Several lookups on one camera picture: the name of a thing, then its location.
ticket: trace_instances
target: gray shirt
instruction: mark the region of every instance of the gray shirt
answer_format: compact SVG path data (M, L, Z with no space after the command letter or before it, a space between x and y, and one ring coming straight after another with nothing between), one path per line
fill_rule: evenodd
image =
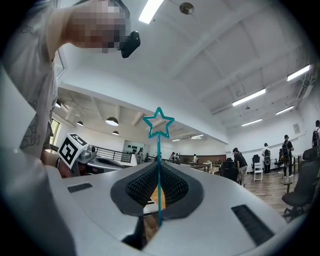
M20 148L37 158L43 149L50 148L51 115L57 101L54 62L46 43L46 26L53 9L50 2L38 1L12 34L2 59L12 82L36 111Z

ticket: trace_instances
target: white chair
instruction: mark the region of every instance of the white chair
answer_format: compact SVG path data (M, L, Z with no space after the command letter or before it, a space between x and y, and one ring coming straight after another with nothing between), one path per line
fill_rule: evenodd
M255 180L259 180L258 178L256 178L256 174L261 174L261 179L260 182L262 182L262 176L264 173L264 170L262 169L262 163L261 162L256 162L254 164L254 175L253 175L253 182L255 182Z

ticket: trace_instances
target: ceiling light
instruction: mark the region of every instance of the ceiling light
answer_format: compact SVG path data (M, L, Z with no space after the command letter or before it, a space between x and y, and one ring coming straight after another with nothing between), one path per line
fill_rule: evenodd
M252 124L258 123L258 122L260 122L260 121L262 121L262 119L255 120L255 121L253 121L253 122L245 123L245 124L243 124L242 126L249 126L249 125L252 125Z
M111 126L118 126L119 125L118 120L115 117L109 117L107 120L105 120L105 122Z
M308 72L309 69L310 69L310 65L305 66L304 68L298 70L297 72L295 72L295 73L293 73L293 74L291 74L291 75L288 75L288 77L287 77L286 80L287 80L287 81L290 81L290 80L292 80L292 79L295 79L296 77L302 75L303 73Z
M275 113L275 115L277 116L277 115L282 114L283 112L287 112L287 111L289 111L289 110L292 110L294 107L295 107L295 106L290 106L290 107L288 107L288 108L286 108L286 109L284 109L284 110L281 110L281 111Z
M260 96L262 94L265 94L265 93L266 93L266 89L262 89L262 90L254 93L254 94L251 94L251 95L249 95L249 96L247 96L247 97L245 97L243 99L240 99L240 100L237 100L237 101L233 102L232 105L235 107L235 106L237 106L237 105L239 105L241 103L244 103L244 102L247 102L249 100L252 100L253 98L258 97L258 96Z
M203 134L197 135L197 136L192 136L191 138L198 138L198 137L202 137L202 136L203 136Z
M61 100L60 99L56 99L56 103L55 103L55 107L57 107L57 108L61 108Z
M139 21L149 24L164 0L148 0L143 8Z

